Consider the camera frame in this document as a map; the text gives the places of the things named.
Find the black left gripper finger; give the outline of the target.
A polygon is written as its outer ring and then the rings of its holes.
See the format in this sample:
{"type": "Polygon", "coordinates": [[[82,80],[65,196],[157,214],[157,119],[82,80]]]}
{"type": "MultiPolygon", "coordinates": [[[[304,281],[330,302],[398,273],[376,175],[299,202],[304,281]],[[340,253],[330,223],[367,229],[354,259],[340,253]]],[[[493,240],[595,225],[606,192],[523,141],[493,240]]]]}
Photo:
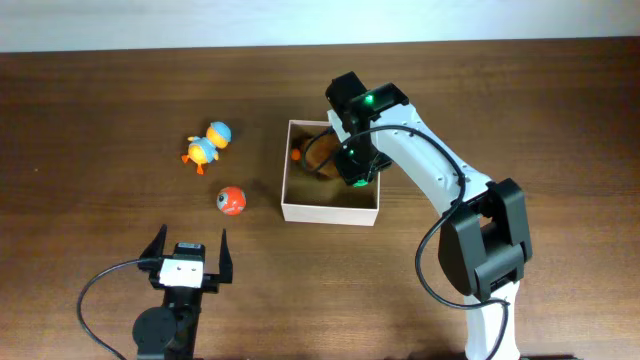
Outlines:
{"type": "Polygon", "coordinates": [[[233,282],[233,261],[228,247],[226,230],[222,231],[221,236],[218,282],[224,284],[233,282]]]}
{"type": "Polygon", "coordinates": [[[163,224],[154,239],[147,245],[140,255],[141,260],[161,259],[163,257],[165,241],[167,235],[167,225],[163,224]]]}

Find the brown plush toy with orange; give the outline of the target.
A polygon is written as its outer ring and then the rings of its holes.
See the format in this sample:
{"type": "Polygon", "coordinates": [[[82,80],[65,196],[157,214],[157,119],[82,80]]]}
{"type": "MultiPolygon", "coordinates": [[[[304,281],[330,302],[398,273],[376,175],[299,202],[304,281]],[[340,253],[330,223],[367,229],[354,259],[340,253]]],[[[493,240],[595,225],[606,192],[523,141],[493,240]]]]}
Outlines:
{"type": "Polygon", "coordinates": [[[313,172],[313,169],[330,157],[333,151],[339,147],[338,138],[329,134],[322,136],[315,142],[311,142],[312,139],[313,136],[308,133],[293,138],[289,150],[289,159],[292,164],[307,177],[313,176],[322,181],[338,179],[340,174],[333,160],[330,160],[317,172],[313,172]]]}

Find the green lattice ball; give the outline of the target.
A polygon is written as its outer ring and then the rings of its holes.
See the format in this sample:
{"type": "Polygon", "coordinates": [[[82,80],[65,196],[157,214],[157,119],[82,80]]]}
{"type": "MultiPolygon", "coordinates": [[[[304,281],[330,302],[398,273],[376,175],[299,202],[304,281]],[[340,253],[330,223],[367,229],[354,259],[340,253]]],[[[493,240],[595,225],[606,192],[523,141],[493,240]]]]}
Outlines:
{"type": "Polygon", "coordinates": [[[368,181],[366,181],[364,179],[360,179],[360,180],[356,181],[355,183],[353,183],[352,186],[355,187],[355,188],[359,188],[359,187],[367,186],[368,184],[369,184],[368,181]]]}

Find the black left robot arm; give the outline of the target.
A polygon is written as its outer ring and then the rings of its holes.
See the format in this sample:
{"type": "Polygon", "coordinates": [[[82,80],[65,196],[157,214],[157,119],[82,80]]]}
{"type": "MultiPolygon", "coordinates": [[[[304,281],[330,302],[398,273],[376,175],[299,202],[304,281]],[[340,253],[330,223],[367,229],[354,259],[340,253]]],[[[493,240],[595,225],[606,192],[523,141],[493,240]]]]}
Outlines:
{"type": "Polygon", "coordinates": [[[138,269],[149,274],[149,282],[162,290],[162,304],[151,307],[135,320],[132,337],[138,360],[192,359],[196,344],[202,297],[216,294],[222,284],[233,282],[233,262],[227,235],[221,236],[219,271],[204,271],[206,247],[179,242],[165,255],[167,227],[141,253],[138,269]]]}

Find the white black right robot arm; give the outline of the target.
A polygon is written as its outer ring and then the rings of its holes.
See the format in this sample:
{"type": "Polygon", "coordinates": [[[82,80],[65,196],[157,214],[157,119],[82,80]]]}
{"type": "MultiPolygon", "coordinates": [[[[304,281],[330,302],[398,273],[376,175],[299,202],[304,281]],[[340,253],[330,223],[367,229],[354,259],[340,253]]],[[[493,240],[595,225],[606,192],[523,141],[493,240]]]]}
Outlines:
{"type": "Polygon", "coordinates": [[[525,195],[512,179],[500,182],[457,156],[422,121],[394,84],[367,89],[354,73],[331,81],[328,118],[341,148],[332,159],[346,184],[361,187],[391,164],[424,193],[440,218],[421,240],[415,269],[433,235],[438,261],[461,303],[437,302],[467,317],[469,359],[518,359],[515,298],[533,249],[525,195]]]}

